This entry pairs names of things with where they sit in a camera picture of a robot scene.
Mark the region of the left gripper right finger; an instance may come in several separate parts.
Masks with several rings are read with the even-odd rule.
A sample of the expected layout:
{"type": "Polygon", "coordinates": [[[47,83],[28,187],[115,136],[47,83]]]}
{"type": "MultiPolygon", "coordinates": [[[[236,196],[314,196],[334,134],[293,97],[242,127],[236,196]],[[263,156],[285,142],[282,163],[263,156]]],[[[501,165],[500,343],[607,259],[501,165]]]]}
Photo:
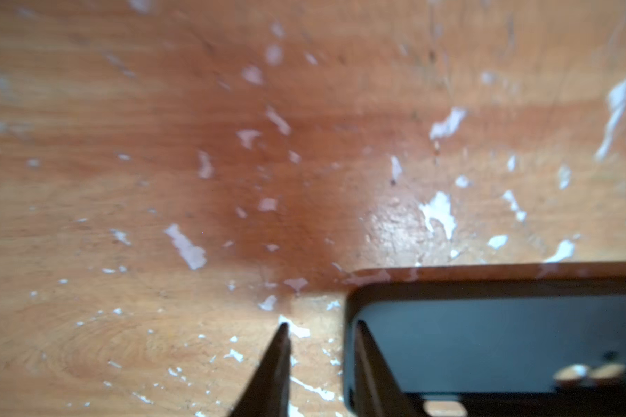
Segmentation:
{"type": "Polygon", "coordinates": [[[419,416],[413,402],[398,386],[365,321],[356,324],[354,364],[357,416],[419,416]]]}

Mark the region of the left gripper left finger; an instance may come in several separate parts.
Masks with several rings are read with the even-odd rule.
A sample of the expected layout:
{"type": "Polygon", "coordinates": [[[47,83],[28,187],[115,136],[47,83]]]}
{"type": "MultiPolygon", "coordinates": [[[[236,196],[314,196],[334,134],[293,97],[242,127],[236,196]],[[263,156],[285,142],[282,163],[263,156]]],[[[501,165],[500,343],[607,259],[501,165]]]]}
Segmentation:
{"type": "Polygon", "coordinates": [[[278,327],[257,370],[230,412],[231,417],[289,415],[291,367],[289,331],[287,323],[282,323],[278,327]]]}

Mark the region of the black phone case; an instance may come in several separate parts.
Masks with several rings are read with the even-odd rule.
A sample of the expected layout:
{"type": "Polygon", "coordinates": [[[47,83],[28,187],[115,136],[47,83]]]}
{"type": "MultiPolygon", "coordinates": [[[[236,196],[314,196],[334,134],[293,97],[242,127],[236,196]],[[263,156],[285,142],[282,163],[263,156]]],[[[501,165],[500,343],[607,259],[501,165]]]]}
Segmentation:
{"type": "Polygon", "coordinates": [[[351,412],[358,323],[418,415],[457,401],[470,416],[626,416],[626,278],[360,288],[344,317],[351,412]]]}

